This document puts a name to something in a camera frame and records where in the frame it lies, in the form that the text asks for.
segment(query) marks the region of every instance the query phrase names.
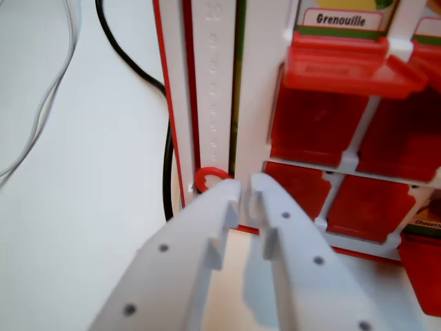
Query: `white cable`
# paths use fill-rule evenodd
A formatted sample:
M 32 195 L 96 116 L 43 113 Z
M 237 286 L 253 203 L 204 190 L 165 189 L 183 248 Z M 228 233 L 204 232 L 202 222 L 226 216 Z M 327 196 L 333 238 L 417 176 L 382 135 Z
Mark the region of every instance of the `white cable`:
M 34 116 L 34 122 L 32 124 L 32 128 L 29 134 L 28 141 L 26 141 L 25 147 L 21 151 L 19 157 L 11 163 L 6 169 L 3 169 L 0 171 L 0 177 L 4 176 L 5 174 L 9 173 L 10 171 L 13 171 L 26 157 L 26 155 L 29 153 L 30 149 L 32 148 L 32 144 L 34 143 L 34 139 L 37 135 L 37 128 L 39 126 L 39 119 L 41 115 L 41 111 L 44 108 L 44 105 L 46 101 L 48 100 L 48 97 L 50 96 L 50 93 L 56 88 L 56 86 L 59 84 L 61 78 L 65 74 L 66 70 L 68 69 L 70 60 L 72 59 L 72 56 L 74 54 L 74 46 L 75 46 L 75 38 L 74 38 L 74 25 L 72 22 L 72 15 L 70 14 L 70 7 L 68 5 L 68 0 L 63 0 L 64 10 L 66 13 L 66 17 L 68 18 L 68 25 L 69 25 L 69 48 L 68 48 L 68 54 L 66 55 L 66 58 L 63 62 L 63 65 L 61 66 L 61 69 L 57 72 L 57 75 L 53 80 L 50 82 L 50 85 L 48 86 L 48 89 L 44 92 L 43 96 L 41 97 L 40 103 L 37 106 L 37 110 L 35 111 Z

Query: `red plastic panel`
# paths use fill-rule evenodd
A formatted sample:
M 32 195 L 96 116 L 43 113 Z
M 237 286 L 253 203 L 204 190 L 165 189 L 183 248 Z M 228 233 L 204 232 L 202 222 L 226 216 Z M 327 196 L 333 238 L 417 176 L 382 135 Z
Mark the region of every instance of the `red plastic panel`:
M 415 204 L 409 186 L 346 176 L 328 213 L 327 231 L 385 242 Z
M 368 97 L 303 91 L 280 82 L 271 129 L 271 156 L 338 166 Z
M 429 84 L 441 93 L 441 47 L 420 45 L 413 41 L 411 63 L 429 78 Z
M 427 78 L 395 56 L 385 59 L 387 40 L 356 41 L 294 34 L 284 84 L 290 88 L 403 99 L 421 91 Z
M 311 219 L 320 214 L 331 189 L 331 183 L 322 178 L 322 171 L 267 162 L 265 173 L 277 180 Z
M 441 166 L 441 94 L 428 87 L 383 99 L 360 146 L 358 170 L 430 181 Z
M 441 317 L 441 241 L 403 236 L 398 249 L 422 311 Z

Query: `label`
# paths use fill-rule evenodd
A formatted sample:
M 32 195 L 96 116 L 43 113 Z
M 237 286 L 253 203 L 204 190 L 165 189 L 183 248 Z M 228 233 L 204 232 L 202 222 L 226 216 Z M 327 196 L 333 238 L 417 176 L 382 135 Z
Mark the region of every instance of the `label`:
M 441 46 L 441 1 L 427 1 L 413 38 L 419 43 Z
M 425 226 L 426 228 L 436 228 L 441 230 L 441 223 L 437 221 L 427 221 L 426 219 L 414 219 L 409 224 Z
M 398 0 L 302 0 L 300 34 L 378 39 L 385 36 Z
M 404 229 L 405 233 L 441 238 L 441 190 L 433 191 Z
M 379 12 L 308 8 L 303 19 L 303 25 L 324 28 L 379 30 L 381 21 L 382 14 Z
M 435 17 L 423 17 L 416 28 L 415 34 L 441 37 L 441 19 Z

